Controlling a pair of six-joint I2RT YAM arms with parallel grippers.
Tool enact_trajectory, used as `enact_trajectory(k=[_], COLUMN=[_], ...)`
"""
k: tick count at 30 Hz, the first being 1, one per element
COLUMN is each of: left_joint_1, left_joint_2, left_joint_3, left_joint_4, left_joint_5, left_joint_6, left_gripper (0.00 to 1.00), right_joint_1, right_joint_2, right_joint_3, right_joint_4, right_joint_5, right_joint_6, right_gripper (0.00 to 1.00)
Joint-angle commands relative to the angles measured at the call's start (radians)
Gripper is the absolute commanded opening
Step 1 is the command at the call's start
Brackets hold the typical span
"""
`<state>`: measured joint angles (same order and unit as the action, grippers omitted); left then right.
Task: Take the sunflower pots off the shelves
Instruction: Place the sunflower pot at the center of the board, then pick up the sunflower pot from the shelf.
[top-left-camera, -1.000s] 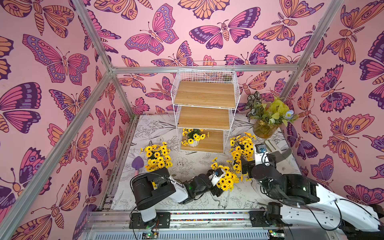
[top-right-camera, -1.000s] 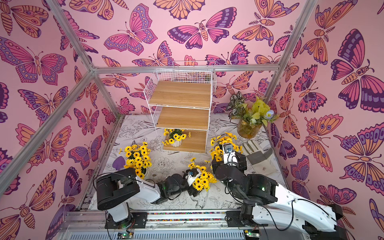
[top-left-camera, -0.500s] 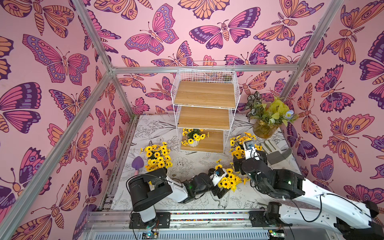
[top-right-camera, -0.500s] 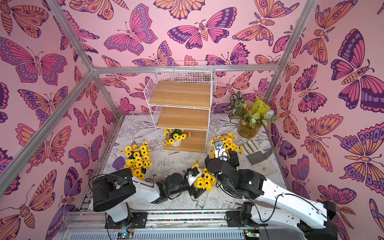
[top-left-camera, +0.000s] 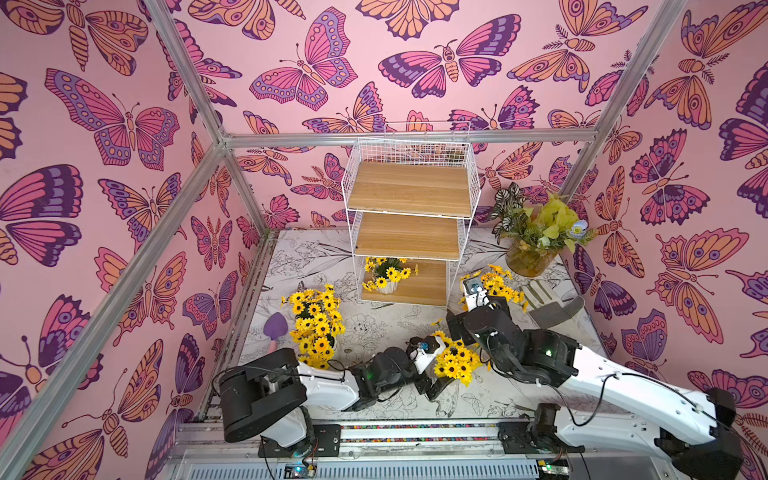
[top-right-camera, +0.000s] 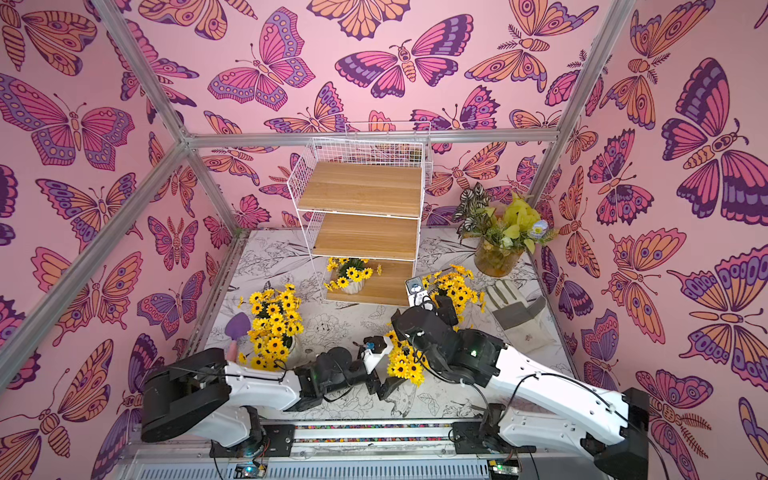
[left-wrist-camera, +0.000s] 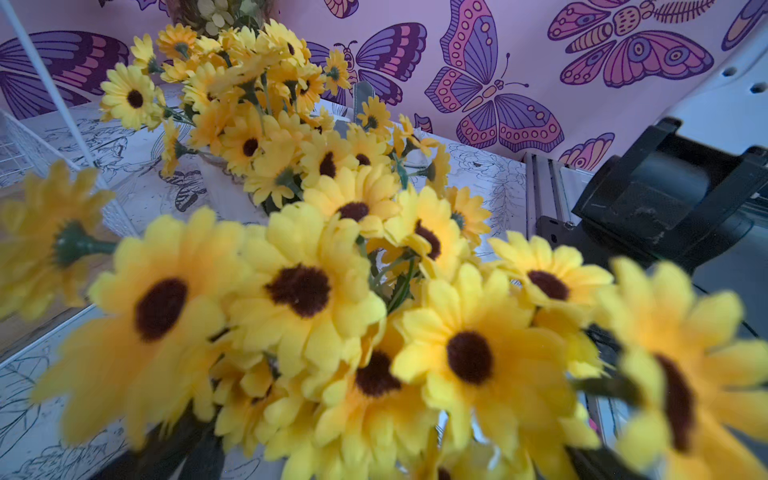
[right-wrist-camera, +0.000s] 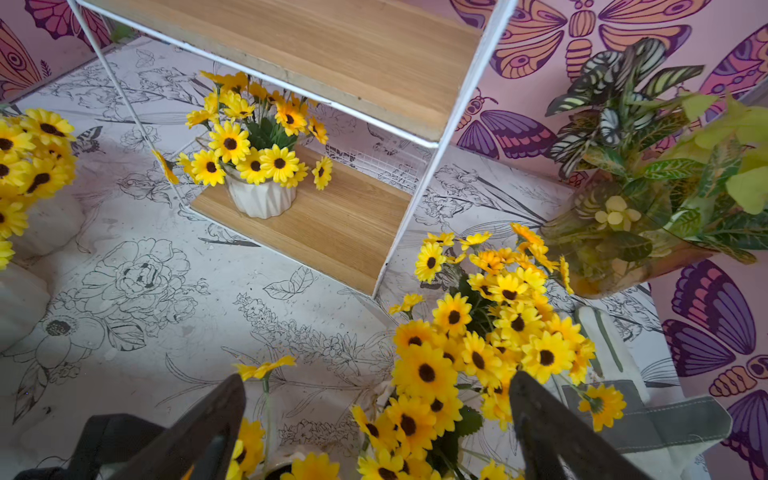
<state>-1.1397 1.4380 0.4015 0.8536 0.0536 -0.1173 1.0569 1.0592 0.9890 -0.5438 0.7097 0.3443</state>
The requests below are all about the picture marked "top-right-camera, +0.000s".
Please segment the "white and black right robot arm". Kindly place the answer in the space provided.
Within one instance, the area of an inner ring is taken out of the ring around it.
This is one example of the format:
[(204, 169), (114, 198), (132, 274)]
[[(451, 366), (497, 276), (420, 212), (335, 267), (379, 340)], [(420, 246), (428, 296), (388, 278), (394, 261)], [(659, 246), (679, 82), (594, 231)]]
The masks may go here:
[(511, 404), (488, 409), (481, 432), (514, 447), (571, 450), (592, 458), (614, 479), (649, 476), (650, 400), (628, 388), (596, 387), (560, 374), (519, 352), (503, 340), (476, 329), (457, 330), (449, 305), (411, 306), (396, 311), (392, 326), (418, 361), (428, 363), (437, 379), (503, 394), (509, 402), (532, 402), (552, 413), (538, 425), (516, 420)]

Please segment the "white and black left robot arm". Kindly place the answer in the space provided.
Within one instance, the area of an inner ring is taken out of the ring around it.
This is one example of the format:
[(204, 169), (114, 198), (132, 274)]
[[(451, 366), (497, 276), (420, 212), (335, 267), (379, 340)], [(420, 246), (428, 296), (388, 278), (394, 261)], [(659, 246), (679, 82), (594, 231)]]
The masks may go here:
[(206, 349), (145, 377), (141, 440), (192, 434), (236, 453), (257, 451), (265, 440), (260, 407), (304, 412), (358, 385), (387, 399), (405, 382), (378, 375), (388, 353), (384, 338), (370, 337), (357, 356), (334, 347), (293, 369), (259, 373), (227, 360), (221, 348)]

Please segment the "sunflower pot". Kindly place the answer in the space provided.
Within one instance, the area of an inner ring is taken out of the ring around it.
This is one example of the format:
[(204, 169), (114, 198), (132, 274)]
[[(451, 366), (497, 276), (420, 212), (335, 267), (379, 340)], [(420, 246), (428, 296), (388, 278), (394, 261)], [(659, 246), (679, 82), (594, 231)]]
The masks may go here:
[(367, 280), (382, 274), (382, 265), (367, 258), (330, 257), (326, 270), (330, 280), (324, 286), (329, 292), (355, 295), (362, 291)]
[(438, 296), (446, 296), (454, 308), (458, 323), (463, 324), (469, 305), (477, 306), (481, 312), (484, 312), (486, 307), (485, 294), (470, 285), (474, 278), (472, 270), (460, 265), (451, 265), (447, 269), (427, 274), (421, 283), (430, 299), (436, 300)]
[(288, 283), (241, 297), (238, 308), (250, 319), (253, 336), (294, 337), (305, 331), (301, 305), (296, 286)]
[(390, 330), (386, 338), (392, 342), (388, 354), (387, 374), (389, 377), (410, 381), (420, 386), (425, 381), (425, 367), (428, 362), (405, 340), (399, 340), (396, 332)]
[(237, 354), (237, 363), (256, 370), (286, 370), (298, 333), (294, 322), (255, 319), (247, 332), (251, 348), (248, 352), (241, 351)]

